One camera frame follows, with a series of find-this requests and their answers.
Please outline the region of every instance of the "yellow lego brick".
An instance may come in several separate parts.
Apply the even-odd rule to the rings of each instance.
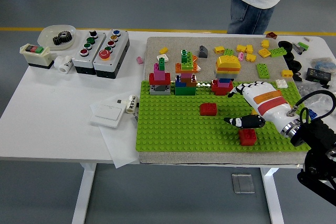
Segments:
[[[162,55],[162,54],[165,54],[166,52],[168,52],[168,48],[164,47],[162,48],[159,53]]]
[[[215,53],[216,53],[216,54],[221,54],[221,53],[224,53],[225,48],[222,47],[222,46],[220,46],[220,47],[215,47],[214,50],[215,50]]]
[[[240,62],[236,56],[222,55],[217,58],[217,67],[219,68],[241,68]]]
[[[248,54],[253,54],[253,46],[252,45],[247,45],[245,52]]]
[[[246,55],[246,61],[255,62],[256,58],[257,58],[256,55],[252,55],[252,54],[247,54]]]
[[[216,73],[234,73],[237,74],[239,71],[221,71],[221,70],[216,70]]]
[[[262,50],[258,51],[258,54],[260,54],[260,56],[262,56],[263,58],[266,58],[267,56],[271,55],[271,52],[268,51],[266,48],[263,48]]]
[[[238,45],[236,48],[237,52],[245,52],[246,51],[246,47],[242,46],[242,45]]]
[[[268,48],[269,47],[269,41],[264,39],[262,42],[261,42],[261,47],[262,48]]]
[[[293,71],[284,69],[281,72],[281,75],[282,75],[282,77],[292,77],[293,76]]]
[[[257,111],[255,109],[252,110],[251,115],[257,115]]]

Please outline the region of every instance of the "lego tower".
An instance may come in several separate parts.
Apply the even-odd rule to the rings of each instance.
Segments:
[[[219,56],[216,61],[215,77],[211,83],[211,91],[215,95],[226,95],[233,89],[232,81],[240,72],[240,62],[236,56]]]

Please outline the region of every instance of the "red lego brick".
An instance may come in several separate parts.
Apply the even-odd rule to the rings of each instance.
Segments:
[[[272,38],[272,39],[277,39],[278,35],[273,33],[272,31],[268,34],[266,34],[266,38]]]
[[[232,81],[230,81],[229,87],[227,88],[220,88],[217,85],[217,80],[213,80],[211,83],[211,91],[215,93],[215,95],[226,95],[233,89]]]
[[[254,129],[242,129],[238,131],[241,146],[253,146],[257,141]]]
[[[170,73],[164,74],[164,80],[154,80],[154,73],[149,74],[149,85],[170,85]]]
[[[199,107],[200,115],[217,115],[216,103],[202,103]]]

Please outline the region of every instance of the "red stripe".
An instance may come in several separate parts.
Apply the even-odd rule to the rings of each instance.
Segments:
[[[262,105],[260,105],[258,107],[258,111],[259,111],[260,115],[262,116],[268,110],[270,110],[270,109],[272,109],[272,108],[274,108],[276,106],[285,104],[285,103],[287,103],[287,101],[283,97],[277,97],[275,99],[272,99],[272,100],[270,100],[268,102],[265,102]]]

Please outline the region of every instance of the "black cable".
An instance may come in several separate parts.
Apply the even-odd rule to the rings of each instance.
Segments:
[[[306,96],[304,96],[303,98],[301,98],[301,99],[295,104],[295,106],[299,106],[299,105],[300,105],[301,103],[303,103],[306,99],[308,99],[308,98],[310,98],[310,97],[312,97],[313,95],[316,95],[316,94],[326,94],[326,95],[330,96],[331,99],[332,99],[332,108],[331,108],[331,110],[330,110],[328,113],[326,113],[326,114],[324,114],[324,115],[322,115],[322,116],[319,116],[319,117],[317,117],[317,118],[314,118],[313,120],[316,120],[316,119],[322,119],[322,118],[327,117],[327,116],[330,115],[330,114],[334,111],[334,109],[336,108],[336,97],[335,97],[335,95],[334,95],[332,92],[330,92],[330,91],[328,91],[328,90],[317,90],[317,91],[311,92],[310,94],[307,94]]]

